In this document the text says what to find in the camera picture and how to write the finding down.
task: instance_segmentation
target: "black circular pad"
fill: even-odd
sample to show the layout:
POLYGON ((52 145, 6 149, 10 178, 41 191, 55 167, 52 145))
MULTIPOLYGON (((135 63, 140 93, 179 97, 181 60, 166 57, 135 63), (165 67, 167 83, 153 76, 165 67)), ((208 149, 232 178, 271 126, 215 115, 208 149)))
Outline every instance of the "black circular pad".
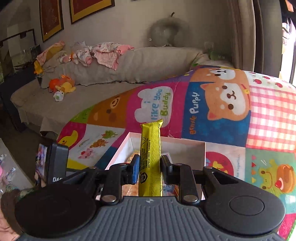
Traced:
POLYGON ((85 226, 95 215, 95 201, 76 185, 53 184, 31 193, 15 206, 22 230, 40 238, 55 238, 85 226))
POLYGON ((275 195, 251 184, 220 185, 205 203, 217 227, 238 235, 263 235, 279 227, 285 207, 275 195))
POLYGON ((264 209, 264 203, 252 196, 240 196, 230 201, 230 208, 237 214, 253 216, 259 214, 264 209))

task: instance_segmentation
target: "yellow snack stick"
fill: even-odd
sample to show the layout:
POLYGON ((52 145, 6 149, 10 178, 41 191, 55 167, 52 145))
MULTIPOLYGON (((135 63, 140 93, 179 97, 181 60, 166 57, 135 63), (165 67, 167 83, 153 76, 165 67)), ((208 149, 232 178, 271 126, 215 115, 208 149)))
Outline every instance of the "yellow snack stick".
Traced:
POLYGON ((161 196, 162 175, 160 172, 160 128, 163 120, 142 124, 140 147, 139 197, 161 196))

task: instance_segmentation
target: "wall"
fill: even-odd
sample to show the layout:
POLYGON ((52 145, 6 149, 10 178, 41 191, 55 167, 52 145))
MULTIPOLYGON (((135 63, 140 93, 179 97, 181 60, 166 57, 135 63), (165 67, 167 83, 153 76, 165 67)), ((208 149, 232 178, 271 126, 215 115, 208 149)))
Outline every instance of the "wall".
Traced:
MULTIPOLYGON (((0 39, 5 39, 19 32, 31 29, 31 14, 28 1, 13 0, 0 12, 0 39)), ((28 33, 21 39, 19 36, 4 42, 0 48, 1 59, 4 60, 8 50, 10 56, 34 46, 33 36, 28 33)))
POLYGON ((148 30, 157 20, 176 12, 175 17, 190 24, 191 46, 203 48, 205 41, 215 49, 231 53, 226 1, 221 0, 115 0, 115 7, 88 16, 71 25, 69 1, 62 0, 64 30, 42 43, 39 0, 30 0, 31 23, 36 40, 46 49, 64 40, 68 44, 85 41, 87 45, 112 41, 136 48, 149 46, 148 30))

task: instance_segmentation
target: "floor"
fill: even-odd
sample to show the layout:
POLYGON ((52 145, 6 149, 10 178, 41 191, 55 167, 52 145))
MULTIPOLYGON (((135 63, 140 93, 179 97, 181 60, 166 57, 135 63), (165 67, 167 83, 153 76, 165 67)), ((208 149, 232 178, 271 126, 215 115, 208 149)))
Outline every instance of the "floor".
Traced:
POLYGON ((30 129, 20 133, 14 128, 5 112, 0 112, 0 115, 2 115, 0 118, 0 138, 2 138, 20 168, 34 181, 35 159, 40 136, 30 129))

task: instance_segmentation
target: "picture frame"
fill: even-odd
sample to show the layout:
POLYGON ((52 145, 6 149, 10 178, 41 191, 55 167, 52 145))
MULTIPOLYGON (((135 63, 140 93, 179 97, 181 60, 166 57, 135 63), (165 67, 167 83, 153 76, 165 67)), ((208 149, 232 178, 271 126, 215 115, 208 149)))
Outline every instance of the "picture frame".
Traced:
POLYGON ((114 6, 115 0, 69 0, 71 24, 114 6))
POLYGON ((39 0, 42 41, 64 30, 62 0, 39 0))

